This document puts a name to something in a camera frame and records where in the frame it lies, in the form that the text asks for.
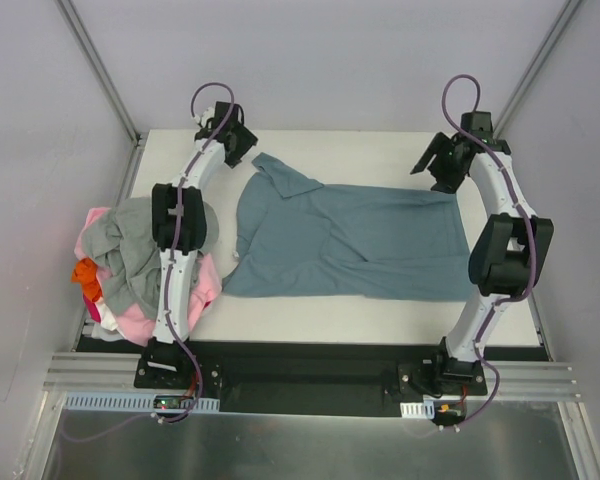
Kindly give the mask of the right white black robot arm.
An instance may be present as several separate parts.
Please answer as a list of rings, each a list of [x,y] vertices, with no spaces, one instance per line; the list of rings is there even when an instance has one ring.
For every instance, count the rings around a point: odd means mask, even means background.
[[[465,179],[478,188],[486,224],[469,256],[475,286],[458,321],[432,357],[405,376],[423,395],[484,395],[486,341],[506,308],[525,300],[538,282],[554,233],[551,220],[529,206],[515,178],[511,149],[493,135],[491,115],[462,115],[453,136],[438,133],[414,166],[428,171],[433,191],[456,193]]]

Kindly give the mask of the blue-grey t shirt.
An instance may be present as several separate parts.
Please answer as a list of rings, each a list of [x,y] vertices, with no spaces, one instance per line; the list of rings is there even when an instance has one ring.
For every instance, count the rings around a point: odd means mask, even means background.
[[[323,184],[260,154],[238,201],[226,294],[464,302],[469,246],[455,196]]]

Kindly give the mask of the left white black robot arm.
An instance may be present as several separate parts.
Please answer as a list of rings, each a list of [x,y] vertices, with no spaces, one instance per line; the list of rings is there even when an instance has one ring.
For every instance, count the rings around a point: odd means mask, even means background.
[[[141,389],[197,387],[193,355],[185,351],[192,274],[209,228],[202,190],[217,170],[231,168],[258,139],[245,126],[243,108],[218,101],[197,120],[192,159],[169,183],[151,192],[152,236],[159,250],[161,283],[153,336],[137,364],[134,386]]]

